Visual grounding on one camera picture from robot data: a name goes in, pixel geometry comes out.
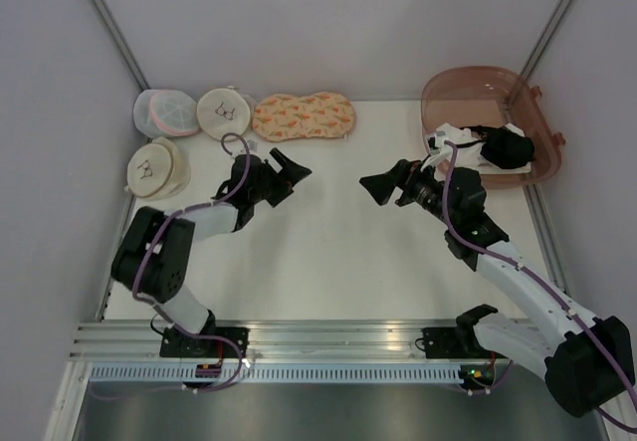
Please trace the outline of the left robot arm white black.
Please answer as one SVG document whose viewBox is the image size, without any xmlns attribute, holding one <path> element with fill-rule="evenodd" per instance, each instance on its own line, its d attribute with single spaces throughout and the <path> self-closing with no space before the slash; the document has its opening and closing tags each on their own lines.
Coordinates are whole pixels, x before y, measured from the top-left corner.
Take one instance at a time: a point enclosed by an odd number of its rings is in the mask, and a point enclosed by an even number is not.
<svg viewBox="0 0 637 441">
<path fill-rule="evenodd" d="M 222 338 L 213 312 L 185 282 L 196 230 L 210 237 L 238 232 L 259 203 L 278 206 L 313 173 L 276 148 L 269 155 L 236 156 L 229 178 L 209 202 L 171 214 L 150 206 L 138 209 L 111 262 L 111 278 L 182 334 L 183 346 L 194 356 L 208 356 Z"/>
</svg>

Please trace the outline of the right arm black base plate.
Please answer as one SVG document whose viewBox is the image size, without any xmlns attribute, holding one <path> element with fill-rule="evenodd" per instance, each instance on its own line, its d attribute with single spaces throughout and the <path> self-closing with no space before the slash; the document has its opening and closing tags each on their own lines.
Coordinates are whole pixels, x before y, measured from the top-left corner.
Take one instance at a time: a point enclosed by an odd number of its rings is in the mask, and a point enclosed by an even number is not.
<svg viewBox="0 0 637 441">
<path fill-rule="evenodd" d="M 427 359 L 472 359 L 481 357 L 478 351 L 464 347 L 452 327 L 423 328 L 420 345 Z"/>
</svg>

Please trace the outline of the orange floral mesh laundry bag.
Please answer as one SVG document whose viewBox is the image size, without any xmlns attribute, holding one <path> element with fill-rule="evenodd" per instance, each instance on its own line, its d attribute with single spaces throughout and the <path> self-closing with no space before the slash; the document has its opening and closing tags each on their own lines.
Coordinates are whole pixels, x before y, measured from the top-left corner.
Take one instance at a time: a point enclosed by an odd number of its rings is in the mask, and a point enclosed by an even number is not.
<svg viewBox="0 0 637 441">
<path fill-rule="evenodd" d="M 274 94 L 254 109 L 252 130 L 269 142 L 300 138 L 342 138 L 354 128 L 356 112 L 343 95 L 319 92 L 309 96 Z"/>
</svg>

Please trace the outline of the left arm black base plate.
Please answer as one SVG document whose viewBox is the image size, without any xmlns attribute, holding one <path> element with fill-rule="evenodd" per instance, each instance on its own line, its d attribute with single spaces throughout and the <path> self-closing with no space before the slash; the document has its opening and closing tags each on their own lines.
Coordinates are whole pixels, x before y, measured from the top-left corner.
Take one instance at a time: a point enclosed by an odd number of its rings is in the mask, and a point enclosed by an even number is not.
<svg viewBox="0 0 637 441">
<path fill-rule="evenodd" d="M 224 337 L 238 346 L 242 355 L 246 354 L 249 330 L 245 327 L 218 327 L 216 336 Z M 159 350 L 163 358 L 229 358 L 237 359 L 233 347 L 218 339 L 197 339 L 176 329 L 165 329 Z"/>
</svg>

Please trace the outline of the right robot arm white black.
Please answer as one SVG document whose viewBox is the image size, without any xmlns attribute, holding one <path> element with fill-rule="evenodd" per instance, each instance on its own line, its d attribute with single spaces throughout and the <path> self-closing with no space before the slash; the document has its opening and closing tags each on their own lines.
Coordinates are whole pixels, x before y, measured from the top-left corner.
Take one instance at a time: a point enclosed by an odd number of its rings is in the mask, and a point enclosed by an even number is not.
<svg viewBox="0 0 637 441">
<path fill-rule="evenodd" d="M 457 317 L 454 343 L 466 356 L 493 351 L 541 378 L 557 404 L 581 417 L 616 396 L 634 398 L 636 376 L 628 327 L 602 319 L 537 274 L 487 214 L 479 173 L 469 168 L 435 177 L 426 161 L 399 160 L 389 171 L 360 178 L 378 205 L 417 204 L 443 222 L 452 254 L 502 291 L 532 322 L 519 326 L 481 305 Z"/>
</svg>

